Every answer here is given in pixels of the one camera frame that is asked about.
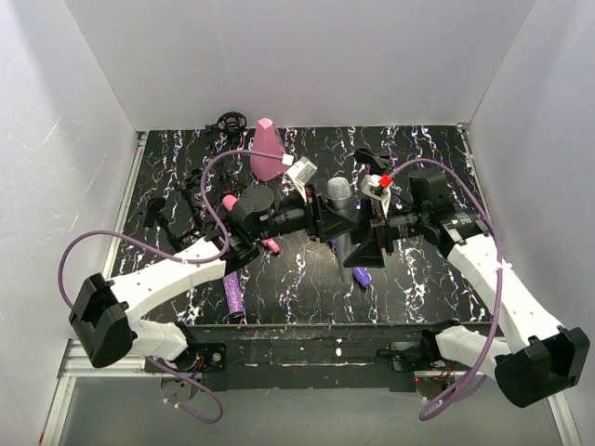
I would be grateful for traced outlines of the silver microphone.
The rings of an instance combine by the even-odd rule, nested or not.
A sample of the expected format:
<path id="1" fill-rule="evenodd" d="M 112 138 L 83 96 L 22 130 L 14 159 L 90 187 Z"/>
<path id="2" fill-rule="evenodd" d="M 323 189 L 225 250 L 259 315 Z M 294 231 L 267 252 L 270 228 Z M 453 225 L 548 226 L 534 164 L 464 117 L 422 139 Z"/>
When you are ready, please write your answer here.
<path id="1" fill-rule="evenodd" d="M 353 199 L 349 181 L 344 177 L 330 178 L 326 183 L 326 200 L 331 208 L 345 216 L 352 216 Z M 338 270 L 341 280 L 348 283 L 352 279 L 351 269 L 344 266 L 352 248 L 348 233 L 337 236 L 334 240 Z"/>

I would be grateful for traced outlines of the black round-base mic stand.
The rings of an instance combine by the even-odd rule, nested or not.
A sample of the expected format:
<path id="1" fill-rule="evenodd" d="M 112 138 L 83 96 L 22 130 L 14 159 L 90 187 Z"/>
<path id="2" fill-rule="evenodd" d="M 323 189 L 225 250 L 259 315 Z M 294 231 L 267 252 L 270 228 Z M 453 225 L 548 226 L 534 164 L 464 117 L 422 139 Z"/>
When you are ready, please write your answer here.
<path id="1" fill-rule="evenodd" d="M 385 150 L 361 147 L 355 150 L 354 159 L 358 164 L 366 165 L 370 175 L 385 175 L 392 166 L 390 153 Z"/>

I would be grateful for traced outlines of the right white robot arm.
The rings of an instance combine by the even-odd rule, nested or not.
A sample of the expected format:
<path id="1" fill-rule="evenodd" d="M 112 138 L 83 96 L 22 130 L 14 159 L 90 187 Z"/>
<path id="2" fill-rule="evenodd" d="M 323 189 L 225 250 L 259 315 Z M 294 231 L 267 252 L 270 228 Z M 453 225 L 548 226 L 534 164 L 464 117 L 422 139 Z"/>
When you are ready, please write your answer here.
<path id="1" fill-rule="evenodd" d="M 495 330 L 487 335 L 449 320 L 423 330 L 414 353 L 426 363 L 456 362 L 494 379 L 504 396 L 524 408 L 578 384 L 590 341 L 568 329 L 533 297 L 476 214 L 454 204 L 438 169 L 409 174 L 412 203 L 390 210 L 389 176 L 366 175 L 360 220 L 367 232 L 346 259 L 347 267 L 381 268 L 401 239 L 422 237 L 470 283 L 492 309 Z"/>

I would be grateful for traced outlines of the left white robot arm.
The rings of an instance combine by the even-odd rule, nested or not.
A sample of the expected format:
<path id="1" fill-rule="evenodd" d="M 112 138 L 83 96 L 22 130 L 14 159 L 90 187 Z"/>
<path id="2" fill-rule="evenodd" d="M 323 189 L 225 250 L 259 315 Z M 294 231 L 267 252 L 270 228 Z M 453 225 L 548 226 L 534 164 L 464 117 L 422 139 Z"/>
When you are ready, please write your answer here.
<path id="1" fill-rule="evenodd" d="M 231 239 L 222 258 L 197 264 L 218 250 L 213 240 L 201 238 L 169 258 L 145 269 L 105 279 L 88 277 L 73 303 L 70 324 L 95 368 L 111 366 L 128 355 L 161 359 L 188 372 L 201 363 L 205 349 L 179 323 L 144 321 L 152 309 L 203 283 L 217 281 L 260 255 L 253 242 Z"/>

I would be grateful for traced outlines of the black clip mic stand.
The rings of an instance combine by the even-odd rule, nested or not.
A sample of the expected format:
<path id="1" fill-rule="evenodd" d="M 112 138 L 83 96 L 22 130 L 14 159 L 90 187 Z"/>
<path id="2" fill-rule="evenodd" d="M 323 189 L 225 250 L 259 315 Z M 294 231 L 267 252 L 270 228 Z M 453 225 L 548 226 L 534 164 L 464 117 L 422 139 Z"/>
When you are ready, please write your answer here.
<path id="1" fill-rule="evenodd" d="M 176 186 L 176 191 L 181 196 L 182 201 L 187 204 L 192 227 L 181 235 L 176 235 L 171 228 L 170 222 L 164 214 L 166 206 L 165 197 L 151 198 L 144 211 L 144 228 L 157 227 L 165 233 L 166 240 L 170 248 L 175 252 L 181 252 L 191 244 L 191 238 L 198 238 L 204 233 L 205 224 L 202 219 L 201 211 L 203 207 L 194 199 L 194 192 L 200 186 L 200 180 L 203 174 L 201 168 L 194 168 L 184 180 Z"/>

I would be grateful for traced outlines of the purple plastic microphone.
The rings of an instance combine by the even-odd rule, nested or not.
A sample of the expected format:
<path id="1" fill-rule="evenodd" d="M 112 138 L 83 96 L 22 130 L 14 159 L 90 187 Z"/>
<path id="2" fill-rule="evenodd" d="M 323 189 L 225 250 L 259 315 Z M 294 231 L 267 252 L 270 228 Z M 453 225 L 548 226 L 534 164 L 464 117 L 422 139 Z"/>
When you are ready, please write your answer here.
<path id="1" fill-rule="evenodd" d="M 338 250 L 337 250 L 337 241 L 332 239 L 330 242 L 331 250 L 333 251 L 335 257 L 338 257 Z M 354 267 L 351 269 L 351 277 L 353 280 L 362 288 L 367 288 L 372 281 L 370 274 L 368 273 L 366 268 L 363 267 Z"/>

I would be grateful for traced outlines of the pink microphone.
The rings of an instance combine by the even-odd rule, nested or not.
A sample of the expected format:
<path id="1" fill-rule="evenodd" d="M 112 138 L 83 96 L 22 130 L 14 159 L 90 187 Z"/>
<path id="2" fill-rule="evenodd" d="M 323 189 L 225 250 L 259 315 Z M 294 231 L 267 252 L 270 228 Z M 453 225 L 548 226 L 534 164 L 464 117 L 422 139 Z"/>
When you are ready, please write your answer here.
<path id="1" fill-rule="evenodd" d="M 222 203 L 223 203 L 224 207 L 226 208 L 226 210 L 228 212 L 230 212 L 233 209 L 233 207 L 237 201 L 238 201 L 238 199 L 234 195 L 227 194 L 223 198 Z M 270 252 L 272 252 L 275 255 L 279 255 L 281 252 L 280 246 L 274 239 L 264 239 L 264 240 L 261 240 L 260 243 L 266 249 L 268 249 Z"/>

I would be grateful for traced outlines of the purple glitter microphone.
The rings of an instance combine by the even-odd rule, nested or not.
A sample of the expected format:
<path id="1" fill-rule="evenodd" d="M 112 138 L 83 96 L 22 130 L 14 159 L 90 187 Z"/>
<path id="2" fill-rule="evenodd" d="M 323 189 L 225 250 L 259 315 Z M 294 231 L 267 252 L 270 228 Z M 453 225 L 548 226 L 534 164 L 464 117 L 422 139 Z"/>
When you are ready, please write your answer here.
<path id="1" fill-rule="evenodd" d="M 237 273 L 226 275 L 222 282 L 230 317 L 242 318 L 245 314 L 245 302 Z"/>

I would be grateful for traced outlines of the pink metronome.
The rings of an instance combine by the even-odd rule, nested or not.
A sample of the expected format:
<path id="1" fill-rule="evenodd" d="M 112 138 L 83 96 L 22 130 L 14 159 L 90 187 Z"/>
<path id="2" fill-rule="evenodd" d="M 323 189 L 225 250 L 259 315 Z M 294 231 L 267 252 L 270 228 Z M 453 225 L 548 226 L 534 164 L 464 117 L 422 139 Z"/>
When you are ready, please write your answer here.
<path id="1" fill-rule="evenodd" d="M 293 163 L 293 157 L 286 153 L 279 132 L 269 118 L 258 120 L 252 151 L 278 156 L 278 159 L 262 156 L 250 157 L 252 173 L 260 181 L 267 182 L 281 176 Z"/>

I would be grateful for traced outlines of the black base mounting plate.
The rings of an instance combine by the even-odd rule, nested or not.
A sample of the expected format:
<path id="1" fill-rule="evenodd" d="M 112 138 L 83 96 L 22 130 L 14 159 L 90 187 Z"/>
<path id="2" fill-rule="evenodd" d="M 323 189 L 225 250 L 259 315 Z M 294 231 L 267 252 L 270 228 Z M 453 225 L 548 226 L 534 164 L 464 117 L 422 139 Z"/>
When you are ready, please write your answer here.
<path id="1" fill-rule="evenodd" d="M 421 351 L 421 324 L 251 324 L 184 328 L 176 368 L 216 391 L 386 388 L 413 391 L 416 374 L 440 384 L 464 369 Z"/>

